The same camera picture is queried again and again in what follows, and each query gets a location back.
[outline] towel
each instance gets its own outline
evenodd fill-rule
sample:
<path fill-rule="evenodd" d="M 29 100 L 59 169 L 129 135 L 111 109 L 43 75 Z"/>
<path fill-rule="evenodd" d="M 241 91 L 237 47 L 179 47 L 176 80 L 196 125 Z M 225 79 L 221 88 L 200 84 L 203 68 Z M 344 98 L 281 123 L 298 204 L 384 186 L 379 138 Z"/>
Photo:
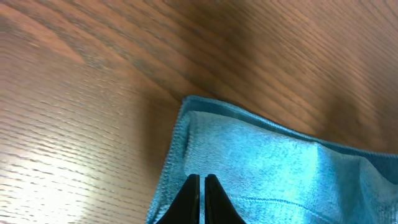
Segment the towel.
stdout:
<path fill-rule="evenodd" d="M 246 223 L 398 223 L 398 155 L 313 138 L 218 100 L 183 101 L 146 223 L 216 174 Z"/>

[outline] black pointed object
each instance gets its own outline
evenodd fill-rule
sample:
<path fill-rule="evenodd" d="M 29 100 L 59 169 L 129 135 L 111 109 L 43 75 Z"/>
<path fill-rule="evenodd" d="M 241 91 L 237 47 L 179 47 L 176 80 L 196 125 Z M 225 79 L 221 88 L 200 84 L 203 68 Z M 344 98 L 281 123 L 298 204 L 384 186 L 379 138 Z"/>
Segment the black pointed object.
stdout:
<path fill-rule="evenodd" d="M 189 175 L 157 224 L 199 224 L 199 184 L 199 175 Z"/>
<path fill-rule="evenodd" d="M 205 223 L 245 224 L 214 174 L 205 179 Z"/>

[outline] fabric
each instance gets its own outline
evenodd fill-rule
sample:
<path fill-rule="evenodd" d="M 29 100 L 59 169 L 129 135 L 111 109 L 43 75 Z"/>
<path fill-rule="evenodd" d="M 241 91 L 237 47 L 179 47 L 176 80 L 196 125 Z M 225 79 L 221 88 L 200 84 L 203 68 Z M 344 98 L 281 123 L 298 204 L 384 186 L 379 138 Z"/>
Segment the fabric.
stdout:
<path fill-rule="evenodd" d="M 246 223 L 398 223 L 398 155 L 300 134 L 231 104 L 189 96 L 146 223 L 189 174 L 216 174 Z"/>

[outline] microfiber cloth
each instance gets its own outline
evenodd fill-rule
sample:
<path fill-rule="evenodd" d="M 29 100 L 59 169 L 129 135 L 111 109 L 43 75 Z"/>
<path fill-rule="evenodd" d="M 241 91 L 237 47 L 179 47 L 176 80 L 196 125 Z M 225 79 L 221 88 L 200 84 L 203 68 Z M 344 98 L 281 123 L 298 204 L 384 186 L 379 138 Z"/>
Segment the microfiber cloth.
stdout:
<path fill-rule="evenodd" d="M 216 174 L 246 223 L 398 223 L 398 155 L 313 138 L 218 100 L 183 101 L 146 223 Z"/>

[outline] wooden surface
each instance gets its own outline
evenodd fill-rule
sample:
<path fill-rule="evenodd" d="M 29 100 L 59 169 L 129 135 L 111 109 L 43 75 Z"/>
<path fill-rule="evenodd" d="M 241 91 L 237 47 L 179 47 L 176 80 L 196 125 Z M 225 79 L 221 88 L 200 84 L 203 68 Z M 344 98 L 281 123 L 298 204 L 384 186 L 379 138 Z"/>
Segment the wooden surface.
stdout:
<path fill-rule="evenodd" d="M 398 153 L 398 1 L 0 7 L 1 223 L 143 223 L 191 94 Z"/>

